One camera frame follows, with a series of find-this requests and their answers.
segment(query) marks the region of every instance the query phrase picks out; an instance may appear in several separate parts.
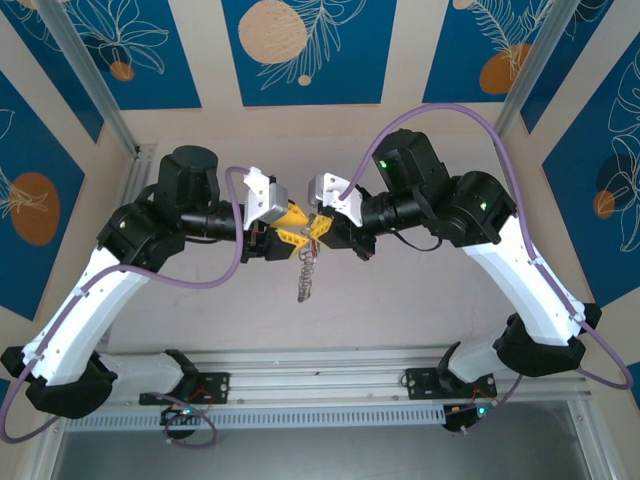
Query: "black cable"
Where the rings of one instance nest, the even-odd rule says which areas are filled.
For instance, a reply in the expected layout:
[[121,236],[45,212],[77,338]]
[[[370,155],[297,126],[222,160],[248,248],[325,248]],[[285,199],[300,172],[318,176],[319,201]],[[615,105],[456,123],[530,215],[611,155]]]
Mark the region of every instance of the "black cable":
[[414,250],[417,250],[419,252],[433,252],[434,250],[439,249],[442,246],[442,238],[438,237],[438,243],[436,243],[436,245],[434,247],[430,247],[430,248],[418,248],[416,247],[414,244],[409,243],[409,241],[404,238],[402,235],[400,235],[400,233],[398,232],[392,232],[393,236],[396,237],[398,240],[400,240],[402,243],[404,243],[406,246],[413,248]]
[[200,245],[211,245],[212,243],[218,243],[218,240],[214,238],[194,238],[194,237],[186,237],[185,241],[189,243],[198,243]]

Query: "red wire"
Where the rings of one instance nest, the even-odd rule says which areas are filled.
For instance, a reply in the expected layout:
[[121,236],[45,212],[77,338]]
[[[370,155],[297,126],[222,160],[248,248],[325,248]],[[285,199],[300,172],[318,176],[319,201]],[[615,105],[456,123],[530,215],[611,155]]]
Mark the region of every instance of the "red wire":
[[191,400],[193,400],[194,398],[196,398],[198,395],[200,395],[201,393],[206,393],[207,391],[205,390],[204,387],[200,387],[199,389],[197,389],[193,395],[191,395],[188,399],[187,402],[190,402]]
[[476,391],[482,395],[484,398],[488,398],[490,400],[495,400],[496,397],[492,397],[491,395],[487,395],[484,391],[480,390],[478,387],[476,387],[476,385],[474,384],[473,387],[476,389]]
[[471,400],[469,401],[469,405],[467,405],[467,406],[473,405],[473,402],[475,402],[475,400],[476,400],[476,395],[478,395],[478,387],[476,387],[476,385],[474,383],[473,384],[473,396],[471,397]]

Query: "purple cable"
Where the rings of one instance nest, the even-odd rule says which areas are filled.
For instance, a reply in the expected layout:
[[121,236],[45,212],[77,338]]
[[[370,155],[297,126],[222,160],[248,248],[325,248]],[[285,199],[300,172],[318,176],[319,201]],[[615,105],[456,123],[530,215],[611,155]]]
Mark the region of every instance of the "purple cable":
[[[398,128],[407,120],[415,117],[416,115],[419,115],[424,112],[429,112],[431,110],[453,110],[456,112],[460,112],[472,118],[477,123],[479,123],[482,126],[482,128],[484,128],[486,132],[489,134],[489,136],[493,140],[493,145],[496,148],[496,152],[498,153],[498,158],[500,159],[502,165],[507,171],[508,181],[511,184],[511,187],[513,190],[513,196],[515,197],[514,200],[518,209],[518,219],[520,222],[520,230],[522,231],[524,246],[527,251],[527,254],[529,255],[529,258],[532,261],[534,261],[538,257],[538,255],[536,255],[533,247],[533,242],[531,241],[531,235],[529,233],[529,225],[527,223],[527,214],[524,208],[524,200],[522,198],[522,192],[520,191],[520,185],[518,184],[518,180],[516,178],[516,173],[513,168],[513,162],[511,161],[509,152],[507,152],[507,147],[505,146],[504,142],[500,138],[500,135],[498,135],[498,132],[496,132],[493,126],[486,119],[484,119],[479,113],[463,105],[458,105],[455,103],[432,103],[430,105],[421,105],[417,108],[414,108],[413,110],[409,110],[404,115],[400,115],[393,122],[391,122],[389,125],[383,128],[382,131],[375,138],[375,140],[373,141],[369,149],[367,150],[367,153],[365,153],[364,157],[362,158],[362,161],[360,162],[360,165],[358,165],[356,173],[353,175],[353,178],[351,179],[351,182],[347,186],[347,189],[342,193],[342,195],[340,195],[339,197],[340,200],[344,200],[345,198],[347,198],[349,194],[353,191],[353,189],[356,187],[357,183],[360,181],[360,179],[362,178],[362,175],[364,174],[364,171],[367,168],[369,159],[373,157],[373,153],[376,151],[376,149],[378,148],[382,140],[384,140],[384,138],[388,134],[390,134],[392,131],[394,131],[396,128]],[[553,279],[551,274],[547,271],[547,269],[543,265],[536,263],[535,266],[540,272],[540,275],[542,275],[542,277],[549,284],[551,289],[558,296],[558,298],[562,302],[562,305],[569,312],[569,315],[572,317],[576,317],[578,312],[574,308],[569,298],[562,291],[562,288],[560,287],[560,285],[558,285],[558,283]],[[616,363],[616,365],[624,375],[625,382],[614,383],[614,382],[611,382],[610,380],[599,377],[598,375],[582,370],[582,368],[579,368],[576,371],[584,375],[585,377],[589,377],[592,380],[600,382],[611,388],[616,388],[619,390],[628,390],[631,387],[633,387],[633,377],[631,375],[631,372],[625,365],[624,361],[616,353],[616,351],[606,342],[606,340],[598,332],[596,332],[593,328],[589,327],[589,325],[587,325],[585,322],[578,321],[578,324],[580,324],[580,326],[584,328],[584,330],[588,332],[594,338],[594,340],[598,342],[599,345],[602,346],[602,348],[604,348],[607,354],[609,354],[611,359]]]
[[[236,194],[236,189],[233,186],[233,179],[231,178],[231,174],[233,173],[241,173],[246,175],[249,173],[249,170],[241,167],[229,167],[225,172],[225,181],[227,183],[227,189],[229,190],[229,197],[231,198],[231,209],[233,211],[233,219],[234,219],[235,228],[236,228],[236,248],[235,248],[235,254],[233,257],[233,261],[231,262],[231,265],[220,278],[216,280],[212,280],[210,282],[203,282],[203,283],[187,282],[184,280],[165,277],[164,275],[158,275],[157,273],[152,273],[143,268],[134,267],[131,265],[114,265],[112,267],[105,268],[100,273],[92,277],[91,280],[89,280],[87,283],[85,283],[82,286],[81,288],[82,292],[84,293],[89,292],[91,287],[93,287],[96,283],[98,283],[104,277],[106,277],[107,275],[113,272],[133,272],[133,273],[143,275],[145,277],[149,277],[152,280],[166,283],[167,285],[196,289],[196,290],[205,290],[209,288],[215,288],[222,285],[227,280],[229,280],[238,269],[238,265],[240,265],[240,260],[242,258],[242,247],[244,243],[243,242],[244,235],[242,232],[242,214],[240,213],[240,203],[238,202],[238,195]],[[71,311],[75,308],[75,306],[78,304],[81,298],[83,297],[80,295],[76,295],[69,301],[69,303],[65,306],[62,312],[60,312],[60,315],[58,316],[56,321],[53,323],[53,325],[51,326],[47,334],[43,337],[42,341],[38,345],[38,348],[36,348],[36,351],[34,354],[36,358],[41,356],[42,353],[47,349],[49,342],[51,341],[53,336],[56,334],[58,329],[60,328],[60,325],[62,325],[62,322],[65,321],[69,313],[71,313]],[[36,363],[38,361],[36,358],[30,360],[29,363],[27,363],[25,368],[22,370],[22,373],[18,376],[18,379],[16,380],[16,382],[11,386],[11,388],[7,392],[7,396],[5,397],[4,402],[2,403],[2,407],[0,408],[0,440],[4,441],[5,443],[16,444],[16,443],[26,442],[27,440],[32,439],[36,435],[44,432],[59,418],[59,417],[53,417],[47,420],[43,425],[35,429],[33,432],[23,435],[21,437],[14,438],[9,436],[9,434],[7,433],[7,417],[9,414],[9,409],[11,408],[13,401],[18,395],[18,390],[20,389],[22,384],[25,382],[27,376],[29,376],[29,374],[33,371],[34,367],[36,366]],[[165,394],[160,394],[160,396],[176,404],[183,403],[182,400],[170,397]],[[180,444],[180,445],[184,447],[192,447],[192,448],[199,447],[199,445],[187,445],[187,444]]]
[[491,413],[488,413],[487,416],[484,417],[482,420],[480,420],[480,421],[474,423],[473,425],[471,425],[470,427],[468,427],[466,429],[465,435],[468,432],[470,432],[471,430],[473,430],[474,428],[476,428],[478,425],[484,423],[485,419],[489,418],[490,415],[493,415],[496,410],[502,408],[504,406],[504,404],[507,403],[507,401],[511,398],[513,393],[516,391],[516,388],[518,388],[518,386],[520,385],[521,381],[522,381],[522,375],[518,375],[518,378],[516,378],[516,381],[514,382],[514,384],[511,385],[511,388],[509,389],[509,391],[507,393],[505,393],[504,397],[502,397],[500,399],[500,401],[498,401],[498,404],[490,410]]
[[209,427],[211,428],[211,431],[213,432],[213,437],[211,437],[209,441],[204,443],[192,444],[192,443],[176,442],[173,438],[169,436],[169,427],[173,424],[173,422],[176,421],[176,419],[181,417],[181,415],[176,415],[175,417],[172,417],[169,420],[167,420],[167,424],[165,425],[164,430],[162,431],[162,433],[164,433],[164,436],[167,437],[167,440],[172,445],[176,445],[182,448],[207,448],[207,447],[211,447],[216,443],[216,440],[218,438],[218,430],[216,430],[216,426],[211,421],[211,419],[207,417],[207,414],[205,412],[203,412],[202,410],[198,410],[197,408],[193,408],[193,406],[189,405],[187,402],[178,400],[177,398],[172,397],[170,395],[165,395],[164,393],[152,392],[149,395],[155,395],[156,397],[162,398],[169,402],[173,402],[176,405],[180,405],[183,408],[188,408],[189,410],[191,410],[191,413],[189,415],[195,415],[197,417],[200,417],[207,425],[209,425]]

